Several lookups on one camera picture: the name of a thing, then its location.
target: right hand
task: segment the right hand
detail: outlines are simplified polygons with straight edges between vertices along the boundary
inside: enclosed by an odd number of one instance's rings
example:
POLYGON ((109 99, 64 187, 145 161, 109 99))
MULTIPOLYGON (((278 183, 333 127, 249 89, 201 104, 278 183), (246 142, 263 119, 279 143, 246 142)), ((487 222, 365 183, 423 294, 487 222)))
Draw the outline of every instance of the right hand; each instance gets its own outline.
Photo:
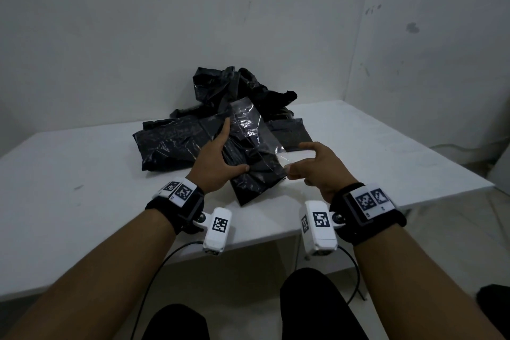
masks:
POLYGON ((298 147, 314 150, 315 158, 286 165, 287 177, 289 180, 304 179, 306 185, 317 187, 328 203, 331 203, 333 196, 342 188, 358 182, 327 146, 313 142, 300 143, 298 147))

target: left hand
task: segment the left hand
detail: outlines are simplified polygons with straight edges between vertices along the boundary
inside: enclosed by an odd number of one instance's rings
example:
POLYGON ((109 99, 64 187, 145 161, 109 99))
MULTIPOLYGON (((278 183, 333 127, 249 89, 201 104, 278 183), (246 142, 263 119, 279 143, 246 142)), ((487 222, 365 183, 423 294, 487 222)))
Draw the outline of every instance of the left hand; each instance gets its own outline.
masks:
POLYGON ((221 150, 229 133, 230 118, 227 117, 218 137, 204 145, 191 172, 186 176, 186 179, 198 185, 204 194, 219 190, 230 179, 244 174, 250 169, 247 164, 232 166, 223 160, 221 150))

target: finger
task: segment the finger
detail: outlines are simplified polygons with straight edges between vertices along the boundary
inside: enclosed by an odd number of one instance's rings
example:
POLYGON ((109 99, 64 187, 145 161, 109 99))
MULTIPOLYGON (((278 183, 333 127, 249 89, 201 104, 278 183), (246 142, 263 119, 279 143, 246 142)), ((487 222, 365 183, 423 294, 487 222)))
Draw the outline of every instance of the finger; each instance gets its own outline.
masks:
POLYGON ((311 164, 315 162, 314 158, 303 159, 286 165, 287 177, 289 180, 297 180, 306 177, 309 174, 311 164))
POLYGON ((310 142, 310 143, 299 143, 299 145, 297 147, 300 149, 309 149, 309 150, 315 151, 316 153, 320 153, 328 148, 324 144, 316 142, 316 141, 310 142))
POLYGON ((225 122, 223 123, 223 128, 221 128, 221 132, 214 139, 215 143, 218 144, 220 148, 223 148, 226 141, 228 140, 228 134, 230 133, 230 118, 225 118, 225 122))
POLYGON ((239 164, 239 165, 227 165, 226 169, 226 180, 233 179, 241 174, 245 174, 250 170, 250 166, 247 164, 239 164))

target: black cable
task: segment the black cable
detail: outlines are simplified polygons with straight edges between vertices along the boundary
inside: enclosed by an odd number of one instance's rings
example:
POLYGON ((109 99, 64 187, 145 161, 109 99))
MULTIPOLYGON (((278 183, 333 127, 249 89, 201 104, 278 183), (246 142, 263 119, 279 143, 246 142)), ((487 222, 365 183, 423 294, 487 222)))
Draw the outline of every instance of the black cable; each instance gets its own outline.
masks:
POLYGON ((349 258, 351 259, 351 261, 353 262, 354 264, 354 267, 356 268, 356 274, 358 275, 358 280, 356 281, 356 287, 354 288, 354 292, 352 293, 352 296, 349 298, 349 301, 347 301, 347 304, 349 305, 350 302, 352 301, 352 299, 354 298, 354 296, 356 295, 356 293, 358 292, 358 289, 360 287, 360 282, 361 282, 361 277, 360 277, 360 268, 358 267, 358 264, 356 263, 356 261, 354 260, 354 258, 352 257, 352 255, 349 254, 349 252, 347 250, 345 250, 343 247, 341 247, 340 245, 338 245, 338 248, 341 249, 345 254, 347 254, 349 256, 349 258))
POLYGON ((149 286, 147 287, 147 290, 145 291, 145 295, 143 296, 143 300, 142 300, 142 304, 140 305, 140 310, 138 311, 138 316, 136 317, 136 322, 135 322, 135 327, 133 328, 133 332, 131 333, 131 340, 133 340, 133 338, 135 337, 135 332, 136 332, 136 327, 138 326, 138 320, 140 319, 140 316, 142 314, 142 309, 143 309, 143 305, 145 303, 145 299, 147 298, 147 294, 149 293, 149 289, 150 289, 150 286, 152 285, 152 283, 154 282, 154 279, 156 278, 156 276, 158 275, 159 271, 161 270, 161 268, 163 267, 163 265, 166 263, 166 261, 169 260, 169 258, 174 255, 175 253, 177 253, 179 250, 185 248, 186 246, 190 246, 190 245, 194 245, 194 244, 200 244, 200 245, 203 245, 203 240, 195 240, 193 242, 188 242, 184 245, 182 245, 181 247, 175 249, 174 251, 172 251, 168 257, 166 257, 163 261, 163 263, 160 265, 160 267, 156 270, 156 272, 154 273, 154 275, 152 276, 152 279, 150 280, 149 282, 149 286))

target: tiled floor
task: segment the tiled floor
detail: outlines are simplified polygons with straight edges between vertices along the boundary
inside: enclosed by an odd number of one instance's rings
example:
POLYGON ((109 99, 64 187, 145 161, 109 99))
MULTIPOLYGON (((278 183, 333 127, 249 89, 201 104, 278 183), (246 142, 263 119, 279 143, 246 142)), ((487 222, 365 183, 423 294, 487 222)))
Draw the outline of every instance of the tiled floor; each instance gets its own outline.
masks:
MULTIPOLYGON (((469 294, 491 283, 510 286, 507 195, 493 190, 443 200, 420 209, 407 229, 469 294)), ((331 274, 330 278, 344 297, 350 296, 354 284, 345 272, 331 274)), ((152 287, 136 338, 157 310, 180 302, 206 317, 212 339, 279 339, 278 290, 283 280, 273 243, 168 266, 152 287)), ((351 309, 370 339, 388 338, 370 299, 356 297, 351 309)), ((129 338, 133 324, 134 313, 116 340, 129 338)))

